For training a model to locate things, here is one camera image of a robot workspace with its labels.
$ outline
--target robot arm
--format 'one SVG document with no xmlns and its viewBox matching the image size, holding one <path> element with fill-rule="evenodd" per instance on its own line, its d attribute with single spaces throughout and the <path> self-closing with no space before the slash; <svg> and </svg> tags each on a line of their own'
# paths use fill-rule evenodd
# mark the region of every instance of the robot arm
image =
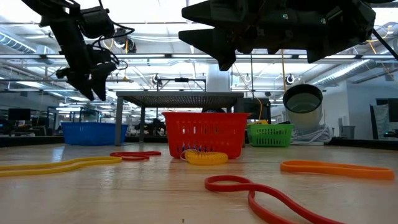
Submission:
<svg viewBox="0 0 398 224">
<path fill-rule="evenodd" d="M 94 100 L 92 90 L 101 100 L 106 99 L 105 80 L 116 69 L 118 59 L 107 49 L 85 44 L 83 35 L 91 39 L 110 38 L 114 22 L 102 6 L 80 9 L 80 5 L 65 0 L 22 0 L 42 16 L 40 27 L 50 26 L 69 67 L 56 72 L 88 99 Z"/>
</svg>

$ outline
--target mesh table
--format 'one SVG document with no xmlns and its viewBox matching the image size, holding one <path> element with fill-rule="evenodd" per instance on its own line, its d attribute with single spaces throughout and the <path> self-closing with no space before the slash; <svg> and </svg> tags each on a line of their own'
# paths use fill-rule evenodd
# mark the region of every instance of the mesh table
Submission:
<svg viewBox="0 0 398 224">
<path fill-rule="evenodd" d="M 227 108 L 227 112 L 243 112 L 243 93 L 186 92 L 186 91 L 119 91 L 116 107 L 115 146 L 121 145 L 123 101 L 141 107 L 139 141 L 144 141 L 146 108 Z"/>
</svg>

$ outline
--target yellow rope toy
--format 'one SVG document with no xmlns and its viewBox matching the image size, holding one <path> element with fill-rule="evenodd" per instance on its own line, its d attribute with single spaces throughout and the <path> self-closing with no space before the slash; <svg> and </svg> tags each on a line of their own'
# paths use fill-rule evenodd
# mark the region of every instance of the yellow rope toy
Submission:
<svg viewBox="0 0 398 224">
<path fill-rule="evenodd" d="M 68 172 L 86 166 L 115 164 L 121 161 L 122 161 L 121 157 L 103 156 L 103 157 L 77 158 L 77 159 L 71 159 L 69 161 L 52 162 L 47 164 L 0 166 L 0 177 L 54 174 L 60 172 Z"/>
<path fill-rule="evenodd" d="M 200 152 L 196 149 L 188 149 L 181 153 L 181 157 L 194 165 L 221 165 L 228 162 L 228 155 L 222 152 Z"/>
</svg>

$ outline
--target wooden table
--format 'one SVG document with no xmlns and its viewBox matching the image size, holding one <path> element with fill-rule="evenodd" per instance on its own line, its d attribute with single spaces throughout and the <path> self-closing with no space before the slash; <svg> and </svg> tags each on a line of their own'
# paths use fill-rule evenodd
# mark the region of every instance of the wooden table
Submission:
<svg viewBox="0 0 398 224">
<path fill-rule="evenodd" d="M 289 159 L 390 167 L 398 152 L 349 147 L 243 149 L 240 159 L 221 166 L 193 166 L 172 159 L 166 144 L 123 147 L 46 145 L 0 149 L 0 164 L 56 162 L 107 156 L 115 150 L 162 151 L 147 162 L 86 167 L 51 175 L 0 179 L 1 223 L 264 223 L 250 211 L 247 192 L 214 193 L 204 179 L 231 174 L 281 190 L 320 215 L 345 223 L 397 223 L 398 182 L 314 174 L 281 173 Z M 278 200 L 257 201 L 296 223 L 308 223 Z"/>
</svg>

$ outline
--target table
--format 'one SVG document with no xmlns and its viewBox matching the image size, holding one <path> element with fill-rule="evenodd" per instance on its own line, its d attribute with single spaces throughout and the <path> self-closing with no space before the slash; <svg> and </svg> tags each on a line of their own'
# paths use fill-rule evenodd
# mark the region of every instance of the table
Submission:
<svg viewBox="0 0 398 224">
<path fill-rule="evenodd" d="M 115 146 L 122 144 L 121 126 L 123 101 L 141 107 L 139 141 L 144 142 L 146 108 L 227 108 L 227 112 L 243 112 L 243 93 L 237 92 L 186 92 L 186 91 L 119 91 L 116 107 Z"/>
<path fill-rule="evenodd" d="M 207 191 L 205 178 L 213 175 L 238 175 L 266 184 L 312 212 L 339 222 L 397 223 L 397 180 L 292 174 L 281 172 L 279 164 L 289 159 L 307 159 L 389 167 L 397 174 L 398 151 L 344 146 L 248 146 L 239 159 L 227 164 L 194 166 L 173 159 L 167 144 L 53 144 L 3 148 L 0 165 L 107 156 L 113 151 L 161 151 L 162 155 L 148 161 L 123 161 L 61 174 L 1 178 L 1 223 L 265 224 L 250 210 L 248 192 Z M 308 223 L 269 195 L 256 193 L 256 200 L 293 223 Z"/>
</svg>

